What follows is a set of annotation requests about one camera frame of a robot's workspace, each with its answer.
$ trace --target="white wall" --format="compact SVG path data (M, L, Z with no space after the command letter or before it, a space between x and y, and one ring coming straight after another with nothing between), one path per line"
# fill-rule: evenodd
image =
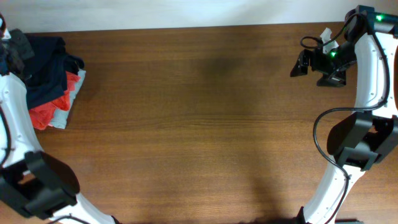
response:
M398 14L398 0L0 0L24 32L343 21L358 4Z

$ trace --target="green led indicator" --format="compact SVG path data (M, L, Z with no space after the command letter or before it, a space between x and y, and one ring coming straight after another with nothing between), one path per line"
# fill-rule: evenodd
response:
M377 15L377 16L376 16L376 19L380 22L380 21L383 20L383 16L382 16L382 15Z

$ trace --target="dark blue cloth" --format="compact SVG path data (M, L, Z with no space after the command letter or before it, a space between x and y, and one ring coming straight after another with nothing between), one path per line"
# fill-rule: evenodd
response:
M24 61L24 74L28 109L53 101L67 90L67 74L77 73L84 67L82 59L69 55L61 37L36 37L26 35L35 57Z

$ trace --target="light blue cloth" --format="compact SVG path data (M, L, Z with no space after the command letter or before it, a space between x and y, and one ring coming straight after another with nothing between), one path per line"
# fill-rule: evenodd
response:
M83 81L85 80L86 71L80 70L78 72L78 76L80 77L80 80L75 83L75 90L69 92L70 108L72 108L73 100L76 98L76 95L79 92L80 87L83 84ZM54 118L51 120L50 124L55 128L65 129L67 127L67 118L69 115L69 111L70 109L68 111L56 109L54 112Z

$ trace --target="wooden table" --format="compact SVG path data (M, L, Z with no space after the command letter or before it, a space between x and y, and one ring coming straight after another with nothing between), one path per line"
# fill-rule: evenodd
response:
M304 35L341 23L69 32L87 76L66 130L37 131L81 191L123 223L238 223L294 217L323 176L312 140L323 111L353 106L344 88L290 78ZM325 147L332 126L322 120ZM339 218L398 223L398 152L354 187ZM4 204L0 223L25 220Z

